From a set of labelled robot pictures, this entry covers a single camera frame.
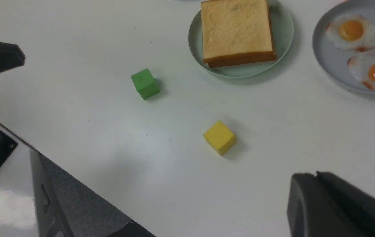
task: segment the white tabletop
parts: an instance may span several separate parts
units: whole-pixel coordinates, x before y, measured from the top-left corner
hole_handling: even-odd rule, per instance
[[[318,19],[340,0],[281,0],[297,37],[264,78],[227,81],[189,52],[195,0],[0,0],[0,123],[157,237],[288,236],[290,177],[331,171],[375,196],[375,98],[315,66]],[[144,101],[130,76],[162,84]],[[222,120],[224,157],[202,134]]]

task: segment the green cube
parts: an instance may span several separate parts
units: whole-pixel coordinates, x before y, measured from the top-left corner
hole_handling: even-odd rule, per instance
[[[142,96],[142,99],[148,99],[160,93],[160,87],[158,87],[149,69],[142,70],[132,75],[132,81],[139,95]]]

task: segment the egg white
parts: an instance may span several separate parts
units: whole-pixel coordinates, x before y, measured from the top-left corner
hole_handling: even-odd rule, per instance
[[[358,53],[347,62],[351,75],[360,83],[370,84],[375,90],[375,82],[368,76],[370,67],[373,64],[375,64],[375,50]]]
[[[347,21],[360,22],[364,32],[359,39],[348,41],[339,35],[339,27]],[[375,48],[375,25],[360,15],[341,15],[326,27],[326,37],[338,49],[366,51]]]

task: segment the gray floor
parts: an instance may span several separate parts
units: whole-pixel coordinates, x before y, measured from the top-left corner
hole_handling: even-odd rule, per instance
[[[76,237],[104,237],[131,221],[48,158],[40,157]]]

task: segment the mint green plate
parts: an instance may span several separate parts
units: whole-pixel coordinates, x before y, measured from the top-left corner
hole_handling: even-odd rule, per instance
[[[290,49],[294,36],[294,22],[287,8],[277,3],[270,8],[272,33],[277,52],[277,60],[262,63],[248,63],[236,66],[209,68],[203,63],[202,17],[201,11],[195,16],[189,29],[189,47],[195,60],[210,73],[225,78],[246,78],[260,75],[278,63]]]

